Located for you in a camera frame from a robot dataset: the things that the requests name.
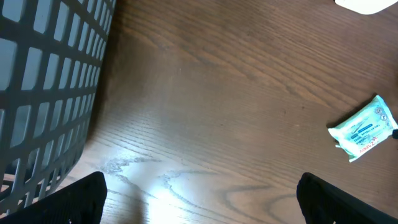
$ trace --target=wooden surface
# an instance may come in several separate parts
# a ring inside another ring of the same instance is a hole
[[[398,5],[118,0],[86,149],[103,223],[303,223],[312,172],[398,217],[398,142],[356,162],[327,125],[380,94],[398,114]]]

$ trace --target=light blue packet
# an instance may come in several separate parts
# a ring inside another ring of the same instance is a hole
[[[392,135],[398,125],[384,100],[377,95],[370,104],[329,133],[339,142],[340,147],[353,162]]]

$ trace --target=laundry basket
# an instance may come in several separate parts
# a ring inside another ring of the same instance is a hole
[[[0,217],[79,160],[116,0],[0,0]]]

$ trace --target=wet wipe package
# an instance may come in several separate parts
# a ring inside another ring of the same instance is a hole
[[[349,155],[353,162],[371,150],[398,129],[390,109],[380,96],[376,96],[370,104],[335,128],[329,133],[339,142],[340,147]]]

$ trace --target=white object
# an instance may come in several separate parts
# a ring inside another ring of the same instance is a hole
[[[376,96],[354,116],[328,130],[340,144],[336,147],[344,149],[349,161],[353,162],[386,140],[395,129],[398,125],[389,108],[380,96]]]
[[[336,4],[364,15],[370,15],[388,8],[398,0],[335,0]]]

